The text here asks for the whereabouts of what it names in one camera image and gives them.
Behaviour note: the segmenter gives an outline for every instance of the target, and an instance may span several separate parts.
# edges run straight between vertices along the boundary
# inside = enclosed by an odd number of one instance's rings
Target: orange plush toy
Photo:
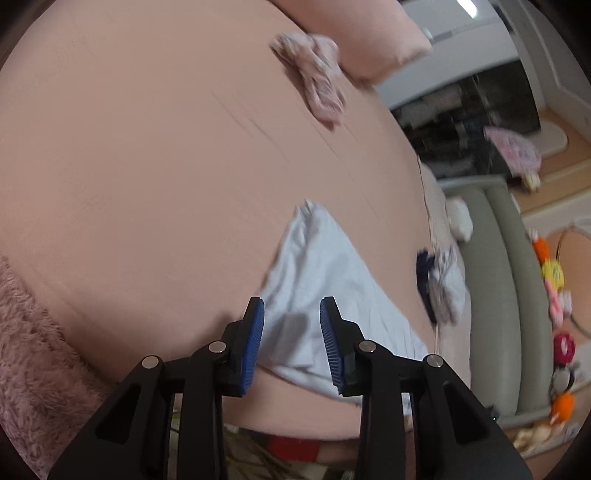
[[[564,423],[571,418],[574,412],[574,397],[570,393],[563,393],[552,402],[550,412],[550,424]]]
[[[530,231],[531,245],[534,247],[535,256],[538,257],[538,262],[543,265],[546,261],[550,260],[550,247],[548,242],[538,235],[535,230]]]

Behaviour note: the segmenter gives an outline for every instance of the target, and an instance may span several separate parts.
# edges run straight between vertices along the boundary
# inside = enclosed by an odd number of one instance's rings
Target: navy cloth
[[[435,318],[435,311],[431,305],[431,298],[429,297],[429,272],[435,266],[435,256],[429,255],[429,252],[422,250],[417,255],[417,288],[418,293],[423,299],[423,305],[429,316],[431,323],[435,325],[437,320]]]

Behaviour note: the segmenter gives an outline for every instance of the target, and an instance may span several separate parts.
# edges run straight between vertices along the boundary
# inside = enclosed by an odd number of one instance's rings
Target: crumpled cloth
[[[466,303],[466,283],[459,265],[456,245],[435,254],[435,265],[429,273],[429,297],[437,323],[458,324]]]
[[[300,71],[312,114],[318,120],[340,125],[346,101],[337,84],[343,73],[336,43],[324,35],[294,32],[277,35],[271,48]]]
[[[320,301],[333,296],[344,319],[394,355],[422,360],[427,347],[375,281],[330,213],[306,202],[295,212],[277,260],[259,292],[265,329],[258,363],[287,381],[338,400],[320,327]],[[410,415],[408,394],[402,409]]]

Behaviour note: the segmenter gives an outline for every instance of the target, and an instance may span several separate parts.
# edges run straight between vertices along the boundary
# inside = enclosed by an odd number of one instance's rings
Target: white wall
[[[471,17],[457,0],[414,0],[408,16],[433,38],[433,52],[394,72],[375,87],[389,108],[489,67],[518,58],[501,19],[488,0],[472,0]]]
[[[542,236],[581,220],[591,220],[591,190],[523,217],[525,226],[535,228]],[[589,225],[581,225],[581,228],[591,233]]]
[[[529,52],[547,106],[591,141],[591,85],[548,19],[527,0],[498,0]]]
[[[512,26],[512,19],[511,16],[506,12],[505,8],[503,7],[502,0],[491,0],[493,5],[498,6],[503,14],[506,16],[507,20]],[[530,83],[531,92],[534,95],[534,102],[535,106],[538,110],[542,110],[546,106],[546,99],[544,98],[544,91],[542,90],[542,85],[540,84],[540,80],[538,78],[538,73],[535,71],[534,63],[531,60],[530,53],[527,51],[523,40],[519,36],[518,31],[513,27],[513,32],[511,33],[511,39],[515,44],[515,48],[517,49],[517,53],[519,54],[519,59],[521,60],[521,64],[523,65],[523,69],[525,70],[525,74],[527,75],[527,80]]]

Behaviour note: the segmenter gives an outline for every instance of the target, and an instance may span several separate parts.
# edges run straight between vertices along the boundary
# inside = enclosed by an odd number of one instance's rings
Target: white cloth
[[[466,282],[459,264],[456,245],[435,254],[435,266],[429,273],[429,298],[437,323],[460,323],[466,303]]]
[[[342,317],[356,322],[365,338],[395,355],[416,360],[427,355],[349,238],[317,203],[296,210],[260,296],[265,328],[259,363],[304,388],[342,399],[332,384],[320,329],[320,301],[326,296],[335,298]],[[346,400],[361,402],[360,397]],[[403,403],[410,414],[407,395]]]

